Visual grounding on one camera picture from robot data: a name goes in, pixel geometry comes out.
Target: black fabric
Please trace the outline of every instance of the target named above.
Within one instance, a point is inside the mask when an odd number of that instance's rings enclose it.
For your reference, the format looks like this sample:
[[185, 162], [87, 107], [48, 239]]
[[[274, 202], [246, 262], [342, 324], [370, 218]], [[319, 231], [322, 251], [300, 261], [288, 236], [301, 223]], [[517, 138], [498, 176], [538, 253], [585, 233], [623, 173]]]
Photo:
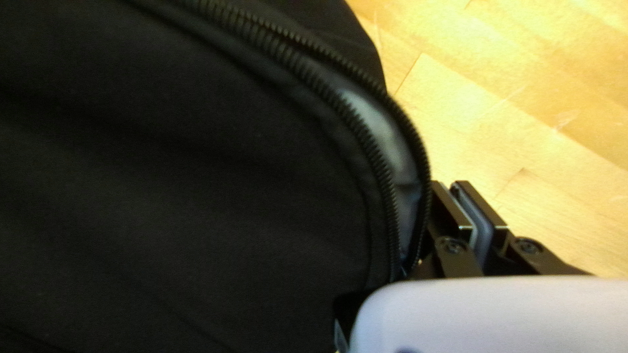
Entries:
[[0, 16], [0, 347], [333, 352], [383, 235], [320, 122], [126, 3]]

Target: zipper teeth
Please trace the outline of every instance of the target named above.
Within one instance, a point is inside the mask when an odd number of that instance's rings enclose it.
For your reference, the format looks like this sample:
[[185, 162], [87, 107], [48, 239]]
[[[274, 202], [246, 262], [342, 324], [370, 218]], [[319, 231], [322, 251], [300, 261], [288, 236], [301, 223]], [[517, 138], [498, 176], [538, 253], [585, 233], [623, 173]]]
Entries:
[[[383, 103], [392, 117], [399, 124], [402, 134], [410, 143], [417, 165], [419, 180], [423, 180], [423, 194], [419, 201], [419, 214], [417, 220], [421, 221], [421, 229], [418, 237], [413, 237], [411, 249], [415, 253], [408, 256], [408, 260], [404, 267], [411, 271], [417, 264], [420, 257], [421, 240], [425, 237], [425, 230], [428, 218], [428, 210], [430, 206], [431, 195], [430, 189], [430, 170], [428, 167], [428, 159], [423, 143], [416, 133], [416, 130], [409, 120], [405, 112], [396, 104], [396, 102], [388, 95], [386, 89], [370, 75], [366, 74], [360, 68], [336, 51], [314, 42], [309, 38], [305, 38], [298, 33], [291, 32], [286, 28], [282, 28], [277, 24], [271, 23], [247, 11], [239, 9], [225, 1], [221, 0], [174, 0], [174, 2], [195, 11], [196, 13], [206, 16], [216, 22], [225, 30], [235, 33], [241, 38], [252, 43], [255, 47], [271, 55], [275, 61], [285, 66], [289, 71], [295, 73], [297, 77], [302, 79], [312, 91], [316, 92], [323, 100], [328, 102], [334, 110], [336, 110], [343, 118], [349, 129], [355, 134], [364, 148], [367, 159], [373, 167], [376, 180], [379, 186], [384, 190], [383, 202], [386, 210], [386, 227], [389, 239], [389, 257], [391, 259], [390, 281], [396, 280], [399, 269], [399, 239], [398, 239], [398, 212], [396, 201], [394, 198], [394, 189], [391, 178], [390, 169], [387, 166], [383, 155], [379, 151], [377, 143], [374, 141], [368, 127], [362, 123], [360, 117], [351, 108], [350, 104], [340, 95], [334, 92], [322, 78], [320, 78], [312, 68], [301, 63], [300, 54], [295, 51], [293, 46], [297, 46], [306, 50], [310, 55], [324, 60], [353, 80], [362, 84], [371, 94], [374, 95], [379, 102]], [[285, 41], [289, 41], [292, 45], [287, 45]]]

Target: wooden floor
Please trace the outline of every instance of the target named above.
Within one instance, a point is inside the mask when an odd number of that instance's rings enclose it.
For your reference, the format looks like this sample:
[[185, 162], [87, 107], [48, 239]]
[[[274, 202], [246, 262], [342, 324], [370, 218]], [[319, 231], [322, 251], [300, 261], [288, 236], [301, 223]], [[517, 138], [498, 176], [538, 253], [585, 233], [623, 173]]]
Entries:
[[519, 236], [628, 277], [628, 2], [348, 0], [434, 178]]

